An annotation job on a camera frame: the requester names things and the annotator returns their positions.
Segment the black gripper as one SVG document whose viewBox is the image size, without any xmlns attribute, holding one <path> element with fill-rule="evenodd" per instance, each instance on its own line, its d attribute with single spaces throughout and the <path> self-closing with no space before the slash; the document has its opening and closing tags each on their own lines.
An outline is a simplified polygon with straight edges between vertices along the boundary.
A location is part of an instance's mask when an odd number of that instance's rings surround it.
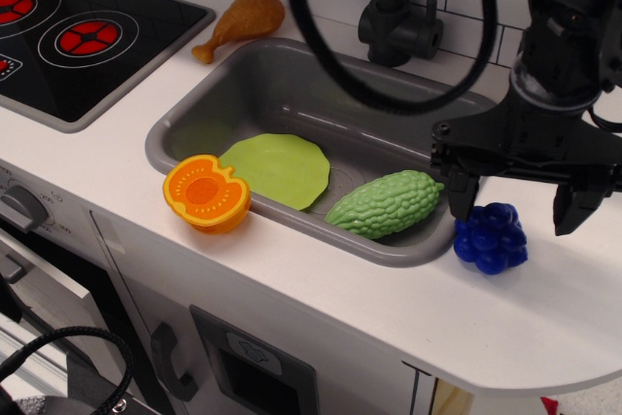
<svg viewBox="0 0 622 415">
<path fill-rule="evenodd" d="M 510 91 L 493 108 L 432 127 L 431 166 L 446 184 L 450 211 L 467 221 L 480 178 L 551 184 L 556 235 L 575 232 L 621 191 L 621 138 L 586 122 L 580 111 L 555 112 Z"/>
</svg>

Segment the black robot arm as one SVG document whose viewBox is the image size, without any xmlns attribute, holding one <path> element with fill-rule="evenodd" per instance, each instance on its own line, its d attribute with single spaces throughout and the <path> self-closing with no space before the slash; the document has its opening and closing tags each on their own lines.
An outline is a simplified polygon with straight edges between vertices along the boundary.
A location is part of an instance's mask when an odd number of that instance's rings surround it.
<svg viewBox="0 0 622 415">
<path fill-rule="evenodd" d="M 529 0 L 529 9 L 506 96 L 486 112 L 438 122 L 432 164 L 460 220 L 481 177 L 555 185 L 553 223 L 566 235 L 621 188 L 619 126 L 583 118 L 621 85 L 621 0 Z"/>
</svg>

